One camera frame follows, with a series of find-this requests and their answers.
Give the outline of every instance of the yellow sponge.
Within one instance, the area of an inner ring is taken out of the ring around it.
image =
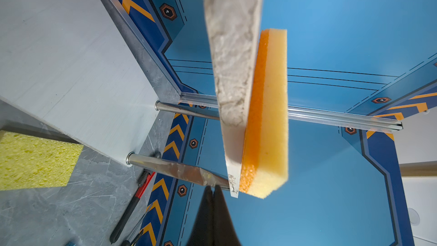
[[[265,198],[288,179],[287,30],[261,33],[240,191]]]
[[[67,185],[83,147],[0,131],[0,190]]]

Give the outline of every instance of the aluminum rail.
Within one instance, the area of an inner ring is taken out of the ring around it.
[[[204,107],[217,108],[217,99],[212,95],[182,92],[180,101]],[[399,120],[304,107],[288,106],[288,118],[311,123],[322,123],[385,133],[393,133],[402,129],[402,122]]]

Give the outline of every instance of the metal rod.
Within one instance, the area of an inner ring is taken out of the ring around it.
[[[212,187],[219,185],[222,189],[229,191],[229,182],[227,178],[209,172],[201,167],[194,167],[176,161],[168,161],[135,153],[128,155],[126,163],[143,167],[173,178],[182,179],[190,183],[196,183],[203,186],[210,185]]]
[[[218,107],[217,97],[212,95],[182,92],[180,95],[180,101],[183,103],[205,107]],[[345,128],[355,128],[385,133],[393,133],[402,129],[402,122],[399,120],[328,110],[310,109],[305,107],[288,106],[288,118],[291,120],[323,123]]]
[[[188,107],[183,105],[175,105],[171,103],[157,101],[155,104],[155,108],[156,110],[163,110],[163,111],[175,112],[185,115],[191,115],[194,117],[220,120],[218,111],[202,109],[199,107]]]

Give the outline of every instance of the gray floor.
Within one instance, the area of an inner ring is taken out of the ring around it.
[[[158,116],[142,154],[163,150],[168,123],[165,116]],[[0,127],[19,124],[57,135],[56,130],[0,101]],[[66,187],[0,191],[0,245],[63,246],[69,240],[78,245],[110,245],[109,235],[138,188],[141,171],[85,147]],[[151,187],[140,200],[120,243],[144,214],[150,191]]]

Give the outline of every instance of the orange chevron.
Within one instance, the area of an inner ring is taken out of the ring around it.
[[[141,229],[141,231],[139,231],[140,233],[142,232],[143,233],[143,235],[146,233],[146,232],[149,232],[149,235],[150,235],[150,241],[152,242],[152,245],[153,246],[156,246],[156,238],[155,238],[155,234],[153,233],[153,228],[152,228],[152,223],[151,222],[149,222],[149,224],[148,225],[146,225],[143,229]]]
[[[158,214],[158,218],[160,219],[160,222],[163,222],[163,213],[161,211],[161,207],[160,204],[158,202],[158,200],[155,200],[152,205],[150,206],[150,210],[152,210],[153,208],[156,209],[156,213]]]
[[[176,119],[179,115],[180,115],[180,113],[176,113],[176,114],[174,115],[174,118],[173,118],[173,119]],[[182,116],[183,116],[183,118],[185,119],[185,122],[188,123],[188,116],[185,115],[185,114],[182,114]]]
[[[399,109],[399,108],[407,108],[407,107],[417,107],[417,110],[418,110],[419,112],[424,112],[424,111],[427,111],[427,110],[428,110],[427,103],[424,103],[424,102],[414,103],[414,104],[411,104],[411,105],[405,105],[405,106],[390,107],[389,110],[392,110],[392,109]]]
[[[383,114],[383,115],[375,115],[375,117],[388,117],[388,116],[395,116],[396,120],[403,120],[404,119],[404,115],[402,114],[402,112]]]
[[[172,141],[170,144],[168,144],[165,148],[164,148],[164,152],[169,150],[170,148],[173,148],[174,153],[176,154],[176,157],[179,159],[179,150],[176,146],[176,143],[174,141]]]
[[[410,98],[410,100],[419,99],[419,98],[426,98],[426,97],[431,97],[431,96],[437,96],[437,92],[428,93],[428,94],[422,94],[422,95],[416,95],[416,96]]]
[[[375,134],[375,131],[367,131],[366,132],[367,139],[369,139],[373,134]]]
[[[152,188],[152,192],[155,191],[155,189],[158,189],[159,187],[163,188],[165,198],[168,199],[168,189],[167,189],[167,185],[165,184],[164,178],[162,178],[159,182],[155,183],[155,185]]]
[[[178,132],[179,132],[180,138],[183,140],[183,138],[185,137],[185,135],[183,134],[182,129],[180,128],[180,125],[177,125],[177,126],[175,126],[174,128],[170,129],[170,133],[169,133],[169,135],[172,134],[172,133],[175,132],[175,131],[178,131]]]
[[[390,139],[395,140],[395,136],[393,136],[393,134],[386,133],[385,135],[387,135]]]
[[[375,134],[375,131],[367,131],[366,135],[367,135],[367,139],[369,139],[373,134]],[[395,136],[393,136],[393,134],[391,133],[385,133],[390,139],[395,140]]]
[[[146,11],[145,9],[141,8],[137,3],[135,3],[132,0],[123,0],[122,1],[122,5],[123,8],[126,10],[126,12],[129,14],[131,11],[131,7],[134,8],[135,10],[139,11],[140,13],[142,13],[145,17],[147,17],[148,19],[152,20],[153,22],[155,22],[155,20],[153,19],[152,15]]]

